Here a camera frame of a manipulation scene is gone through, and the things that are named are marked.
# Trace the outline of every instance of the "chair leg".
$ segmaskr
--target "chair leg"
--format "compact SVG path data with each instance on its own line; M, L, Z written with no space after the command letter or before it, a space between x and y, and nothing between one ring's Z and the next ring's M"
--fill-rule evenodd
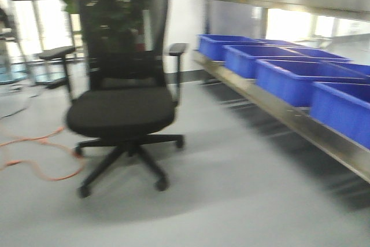
M139 141L140 145L161 143L161 142L176 142L176 147L181 149L184 146L184 135L167 135L167 134L150 134Z
M91 192L89 185L96 180L109 166L111 166L124 152L126 148L124 146L115 147L103 161L96 167L95 170L83 181L82 186L79 189L80 196L82 198L88 197Z
M169 181L167 174L158 166L158 164L149 156L148 152L143 147L137 146L138 157L148 167L148 169L154 173L158 180L155 183L155 187L158 191L164 191L169 187Z
M115 147L119 145L117 142L104 141L102 139L95 139L89 141L79 142L75 147L75 152L82 155L82 148L86 147Z

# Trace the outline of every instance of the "chair base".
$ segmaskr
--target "chair base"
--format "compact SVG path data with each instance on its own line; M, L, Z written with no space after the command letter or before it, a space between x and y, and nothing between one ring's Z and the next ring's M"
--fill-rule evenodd
M78 143L75 152L80 155L82 155L82 148L86 147L115 147L100 162L96 169L93 170L93 172L85 178L82 186L79 188L80 197L86 198L91 195L90 184L92 184L93 181L95 181L103 172L105 172L109 168L109 166L111 166L125 152L128 152L129 156L133 156L136 154L142 160L144 165L146 165L147 168L157 177L157 181L154 186L158 191L166 190L169 187L167 174L154 161L154 159L142 147L142 145L171 141L175 141L177 148L182 148L184 145L184 136L151 134L143 138L137 138L130 141L96 139Z

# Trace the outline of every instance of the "caster wheel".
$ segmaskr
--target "caster wheel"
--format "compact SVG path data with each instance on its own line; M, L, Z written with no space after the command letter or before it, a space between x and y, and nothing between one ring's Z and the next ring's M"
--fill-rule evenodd
M80 198L86 198L91 195L91 191L87 186L81 186L79 188L79 196Z
M75 153L77 153L79 156L83 156L82 148L80 148L80 147L75 147Z
M178 139L175 144L178 149L182 149L184 147L184 138Z
M158 191L165 191L169 187L169 182L166 179L160 179L155 183L155 187Z

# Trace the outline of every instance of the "electrical wire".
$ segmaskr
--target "electrical wire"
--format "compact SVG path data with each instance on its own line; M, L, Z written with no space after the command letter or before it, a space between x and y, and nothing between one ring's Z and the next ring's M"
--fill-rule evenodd
M4 118L7 118L7 117L11 117L11 116L14 116L22 111L25 111L26 109L29 108L29 106L31 105L31 101L33 98L36 98L38 96L40 96L41 94L43 93L43 90L41 90L40 92L38 92L37 94L35 95L32 95L28 98L28 101L25 103L25 105L13 112L13 113L10 113L8 115L5 115L5 116L2 116L0 117L0 121L3 120ZM3 134L5 134L6 136L8 137L11 137L11 138L14 138L14 140L12 141L9 141L9 142L5 142L5 143L0 143L0 149L5 149L5 161L3 163L3 165L0 165L0 171L4 170L5 168L9 167L9 166L14 166L14 165L17 165L17 164L21 164L21 163L24 163L24 164L28 164L34 171L34 173L40 177L41 179L43 180L48 180L48 181L59 181L59 180L65 180L65 179L69 179L73 176L76 176L77 174L79 174L86 162L85 162L85 159L83 158L83 156L81 156L80 154L76 153L74 150L70 149L69 147L67 146L64 146L64 145L61 145L61 144L57 144L57 143L52 143L52 142L49 142L48 139L50 137L53 137L59 133L61 133L63 130L64 130L64 127L60 127L58 129L56 129L55 131L45 135L45 136L41 136L41 137L22 137L22 136L18 136L18 135L13 135L13 134L10 134L9 132L6 132L4 130L4 128L0 125L1 127L1 131ZM48 146L52 146L54 148L59 148L61 150L64 150L65 152L71 154L75 159L78 160L79 164L80 164L80 167L77 171L75 171L74 173L70 174L70 175L67 175L67 176L62 176L62 177L58 177L58 178L53 178L53 177L50 177L48 175L46 175L40 168L40 166L32 161L32 160L11 160L10 159L10 155L9 153L7 152L6 150L6 147L8 145L12 145L12 144L15 144L15 143L20 143L20 142L36 142L36 143L39 143L41 145L48 145Z

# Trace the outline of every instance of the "floor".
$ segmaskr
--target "floor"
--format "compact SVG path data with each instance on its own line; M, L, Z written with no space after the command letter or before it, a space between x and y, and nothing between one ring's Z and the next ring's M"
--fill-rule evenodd
M86 86L79 77L77 93ZM41 90L0 89L0 115ZM63 125L63 88L42 90L29 104L1 120L1 130L34 137ZM162 193L136 158L123 157L79 199L76 189L108 148L87 149L86 169L61 182L41 180L26 165L1 171L1 246L369 246L370 185L225 85L186 83L177 120L162 133L186 135L183 150L147 148L169 174ZM50 141L72 148L80 140L64 131ZM35 143L6 154L53 176L78 167Z

